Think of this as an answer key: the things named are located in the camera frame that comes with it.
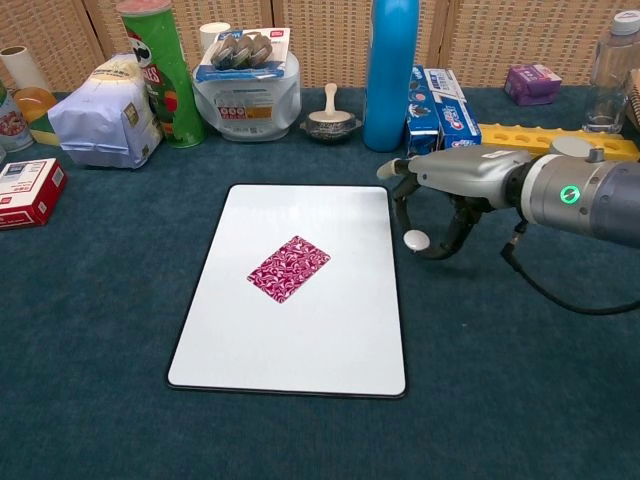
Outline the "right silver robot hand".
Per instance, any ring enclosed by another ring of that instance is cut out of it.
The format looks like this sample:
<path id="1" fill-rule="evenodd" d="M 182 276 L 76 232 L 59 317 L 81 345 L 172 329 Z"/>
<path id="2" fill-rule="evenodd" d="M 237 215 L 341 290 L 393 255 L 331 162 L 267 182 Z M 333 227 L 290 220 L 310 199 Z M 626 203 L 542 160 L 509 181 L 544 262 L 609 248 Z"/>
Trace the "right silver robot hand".
<path id="1" fill-rule="evenodd" d="M 532 162 L 526 150 L 474 145 L 395 158 L 381 165 L 376 175 L 380 180 L 402 178 L 392 200 L 405 246 L 428 260 L 445 260 L 462 248 L 484 213 L 518 205 L 514 192 Z M 446 238 L 440 243 L 411 224 L 408 199 L 421 187 L 446 194 L 454 206 Z"/>

